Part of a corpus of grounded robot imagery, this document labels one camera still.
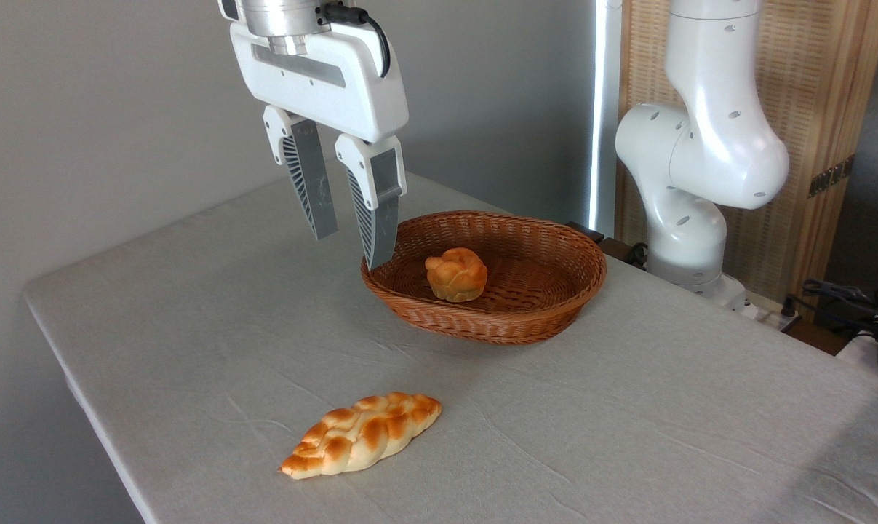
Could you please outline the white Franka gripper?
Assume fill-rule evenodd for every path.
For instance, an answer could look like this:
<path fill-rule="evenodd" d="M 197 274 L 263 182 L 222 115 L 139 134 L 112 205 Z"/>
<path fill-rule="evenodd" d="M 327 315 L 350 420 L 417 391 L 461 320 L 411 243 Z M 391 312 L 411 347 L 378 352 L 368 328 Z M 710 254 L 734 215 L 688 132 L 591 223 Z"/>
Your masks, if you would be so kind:
<path fill-rule="evenodd" d="M 399 197 L 407 193 L 401 143 L 392 136 L 409 119 L 399 64 L 380 76 L 380 42 L 368 25 L 309 34 L 303 55 L 273 53 L 242 23 L 231 24 L 230 36 L 248 90 L 270 104 L 263 110 L 267 140 L 313 235 L 337 231 L 318 122 L 348 133 L 335 151 L 348 173 L 367 266 L 386 264 L 394 255 Z"/>

